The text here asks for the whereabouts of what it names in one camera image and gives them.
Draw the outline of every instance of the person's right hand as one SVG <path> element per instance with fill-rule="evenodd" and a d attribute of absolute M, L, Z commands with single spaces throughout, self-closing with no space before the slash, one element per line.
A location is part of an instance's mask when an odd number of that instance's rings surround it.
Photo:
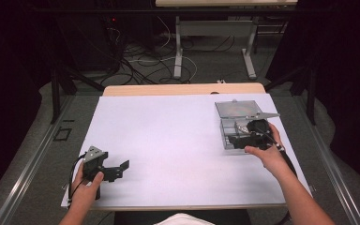
<path fill-rule="evenodd" d="M 269 124 L 269 126 L 273 131 L 274 140 L 281 146 L 283 146 L 277 128 L 272 124 Z M 258 157 L 262 161 L 262 165 L 276 178 L 278 178 L 278 175 L 281 172 L 289 170 L 288 164 L 286 163 L 282 155 L 279 153 L 275 145 L 272 145 L 267 150 L 261 150 L 256 147 L 246 146 L 245 151 L 247 153 L 250 153 L 251 155 Z"/>

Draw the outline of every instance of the gray floor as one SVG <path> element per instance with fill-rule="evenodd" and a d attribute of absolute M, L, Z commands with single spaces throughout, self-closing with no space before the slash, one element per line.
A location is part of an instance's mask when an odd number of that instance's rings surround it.
<path fill-rule="evenodd" d="M 215 49 L 226 37 L 204 37 L 192 39 L 193 50 L 212 50 Z M 265 72 L 269 67 L 272 56 L 275 52 L 276 46 L 280 41 L 280 37 L 261 37 L 259 41 L 259 49 L 257 54 L 252 54 L 252 61 L 259 76 L 257 82 L 266 84 L 268 81 L 264 78 Z M 184 60 L 184 66 L 189 69 L 190 74 L 197 71 L 192 78 L 192 83 L 215 83 L 219 79 L 224 79 L 227 83 L 245 83 L 251 82 L 246 76 L 246 69 L 241 57 L 240 48 L 246 43 L 245 39 L 237 38 L 233 46 L 226 52 L 190 52 L 185 51 L 184 56 L 192 59 L 193 62 Z M 186 40 L 185 45 L 191 46 L 191 40 Z M 226 49 L 226 46 L 231 46 L 231 39 L 227 41 L 220 49 Z M 161 49 L 162 51 L 169 52 L 170 49 Z M 128 57 L 128 60 L 138 59 L 138 56 Z M 173 64 L 173 61 L 167 61 L 167 65 Z M 134 63 L 134 67 L 143 74 L 149 74 L 155 70 L 164 68 L 164 66 L 153 67 L 141 67 Z M 185 80 L 187 77 L 187 71 L 184 71 Z M 98 73 L 88 74 L 90 77 L 98 78 Z M 154 73 L 149 78 L 157 83 L 162 77 L 170 76 L 170 72 L 161 70 Z M 115 76 L 107 79 L 104 85 L 119 84 L 126 80 L 126 76 Z M 178 81 L 169 81 L 169 83 L 178 83 Z M 35 173 L 29 174 L 29 178 L 32 180 L 27 190 L 21 196 L 22 200 L 17 204 L 11 205 L 13 210 L 10 215 L 5 214 L 6 211 L 2 211 L 3 206 L 7 203 L 7 199 L 10 196 L 10 192 L 15 187 L 19 177 L 22 177 L 23 169 L 29 165 L 30 158 L 34 156 L 36 151 L 40 149 L 41 144 L 44 144 L 46 134 L 49 134 L 50 121 L 52 118 L 52 101 L 51 101 L 51 88 L 47 84 L 40 89 L 40 93 L 43 96 L 42 105 L 38 112 L 37 118 L 30 128 L 22 146 L 20 147 L 16 157 L 10 164 L 7 173 L 4 175 L 0 182 L 0 213 L 4 212 L 4 215 L 0 214 L 0 217 L 8 217 L 8 224 L 55 224 L 66 213 L 65 209 L 60 208 L 61 202 L 60 196 L 63 190 L 60 189 L 61 185 L 67 180 L 68 171 L 57 171 L 58 168 L 68 168 L 76 154 L 79 153 L 79 148 L 83 142 L 83 135 L 87 131 L 88 123 L 90 123 L 91 116 L 97 104 L 99 93 L 93 89 L 84 85 L 81 82 L 77 82 L 77 86 L 80 92 L 76 97 L 65 97 L 63 95 L 63 103 L 71 102 L 70 107 L 64 117 L 60 121 L 66 119 L 73 119 L 76 115 L 76 125 L 63 124 L 60 122 L 57 126 L 67 126 L 72 128 L 71 140 L 69 142 L 47 142 L 46 148 L 49 151 L 45 155 L 40 156 L 43 160 L 42 163 L 37 165 Z M 294 97 L 289 94 L 290 83 L 284 83 L 278 88 L 270 91 L 273 100 L 276 102 L 277 109 L 284 115 L 292 116 L 296 113 L 296 104 L 294 104 Z M 316 120 L 317 129 L 319 130 L 323 141 L 326 145 L 329 145 L 333 137 L 335 127 L 326 114 L 324 106 L 317 101 L 316 106 Z M 283 118 L 282 119 L 287 132 L 291 139 L 293 148 L 300 149 L 300 153 L 297 155 L 302 165 L 302 169 L 306 174 L 309 183 L 312 183 L 317 189 L 314 192 L 314 198 L 317 202 L 322 204 L 322 207 L 334 218 L 338 224 L 350 224 L 346 213 L 342 209 L 341 202 L 334 200 L 338 197 L 338 194 L 334 191 L 332 181 L 326 175 L 324 168 L 316 168 L 317 161 L 320 158 L 317 153 L 306 150 L 305 142 L 300 142 L 301 139 L 305 140 L 306 135 L 309 134 L 307 129 L 300 129 L 300 124 L 295 124 L 297 119 Z M 54 160 L 57 156 L 60 156 L 63 160 Z M 349 188 L 357 208 L 360 210 L 360 176 L 345 163 L 343 163 L 336 156 L 333 156 L 336 160 L 338 167 L 344 177 L 344 181 Z M 40 195 L 55 196 L 51 198 L 41 198 Z M 249 209 L 249 214 L 252 220 L 252 224 L 273 224 L 281 219 L 286 212 L 284 208 L 259 208 Z M 85 224 L 98 224 L 107 214 L 107 212 L 91 212 L 85 221 Z M 113 224 L 113 214 L 109 214 L 104 218 L 101 224 Z"/>

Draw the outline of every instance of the white tabletop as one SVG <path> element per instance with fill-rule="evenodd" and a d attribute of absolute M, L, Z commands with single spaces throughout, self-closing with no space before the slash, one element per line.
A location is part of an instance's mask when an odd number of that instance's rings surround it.
<path fill-rule="evenodd" d="M 157 7 L 291 6 L 297 0 L 157 0 Z"/>
<path fill-rule="evenodd" d="M 124 177 L 101 185 L 92 208 L 214 209 L 285 203 L 259 159 L 223 147 L 217 101 L 255 100 L 277 110 L 268 94 L 101 97 L 80 155 L 91 145 L 109 152 L 105 167 L 130 160 Z M 306 179 L 280 118 L 271 118 L 302 184 Z M 67 206 L 67 193 L 62 201 Z"/>

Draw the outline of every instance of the gray mat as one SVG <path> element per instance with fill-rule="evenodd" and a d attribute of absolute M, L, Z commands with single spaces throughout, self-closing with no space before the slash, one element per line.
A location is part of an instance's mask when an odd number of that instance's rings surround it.
<path fill-rule="evenodd" d="M 330 215 L 336 224 L 350 224 L 338 200 L 329 178 L 316 151 L 316 143 L 309 138 L 310 131 L 292 97 L 273 97 L 281 120 L 287 130 L 292 147 L 298 157 L 307 182 L 317 191 L 314 198 Z M 68 180 L 69 170 L 79 155 L 98 97 L 76 96 L 69 110 L 60 122 L 62 130 L 52 141 L 49 152 L 43 159 L 31 185 L 26 191 L 10 224 L 57 224 L 66 213 L 60 207 L 64 196 L 61 189 Z M 286 208 L 248 209 L 252 224 L 273 224 L 282 219 Z M 113 224 L 113 214 L 91 211 L 84 224 Z"/>

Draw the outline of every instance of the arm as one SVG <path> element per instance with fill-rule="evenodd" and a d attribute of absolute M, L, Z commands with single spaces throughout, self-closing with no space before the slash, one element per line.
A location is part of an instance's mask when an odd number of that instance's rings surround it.
<path fill-rule="evenodd" d="M 270 128 L 276 142 L 283 146 L 277 128 L 271 124 Z M 247 146 L 245 151 L 258 157 L 264 167 L 276 177 L 294 224 L 334 224 L 308 194 L 274 145 L 265 151 Z"/>
<path fill-rule="evenodd" d="M 104 173 L 99 172 L 93 180 L 92 184 L 87 186 L 88 181 L 83 180 L 83 163 L 81 163 L 74 182 L 72 183 L 72 189 L 74 190 L 74 193 L 72 196 L 71 207 L 69 208 L 64 218 L 61 220 L 60 225 L 83 223 L 90 206 L 95 201 L 96 193 L 103 180 L 103 177 Z"/>

